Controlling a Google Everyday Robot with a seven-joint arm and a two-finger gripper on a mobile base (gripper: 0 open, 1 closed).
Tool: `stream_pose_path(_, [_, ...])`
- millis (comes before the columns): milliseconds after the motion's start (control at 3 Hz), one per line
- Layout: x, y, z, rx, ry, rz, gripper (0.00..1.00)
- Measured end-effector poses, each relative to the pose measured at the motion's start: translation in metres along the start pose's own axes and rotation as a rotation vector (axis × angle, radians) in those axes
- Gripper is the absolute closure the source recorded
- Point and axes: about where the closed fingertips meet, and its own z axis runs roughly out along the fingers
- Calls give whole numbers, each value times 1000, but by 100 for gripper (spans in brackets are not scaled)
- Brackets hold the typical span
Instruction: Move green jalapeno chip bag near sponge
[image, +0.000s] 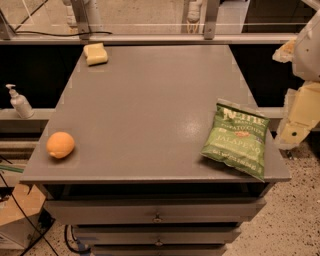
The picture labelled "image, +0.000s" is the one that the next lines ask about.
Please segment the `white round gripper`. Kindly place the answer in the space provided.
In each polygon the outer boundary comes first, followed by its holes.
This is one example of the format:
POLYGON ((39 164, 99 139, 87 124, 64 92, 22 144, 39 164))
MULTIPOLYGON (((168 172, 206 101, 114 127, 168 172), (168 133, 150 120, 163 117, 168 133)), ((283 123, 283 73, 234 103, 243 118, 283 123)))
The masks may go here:
POLYGON ((283 119, 275 137, 279 149, 297 147, 320 123, 320 10, 292 39, 278 48, 272 59, 291 62, 293 73, 305 82, 298 90, 289 89, 285 95, 283 119))

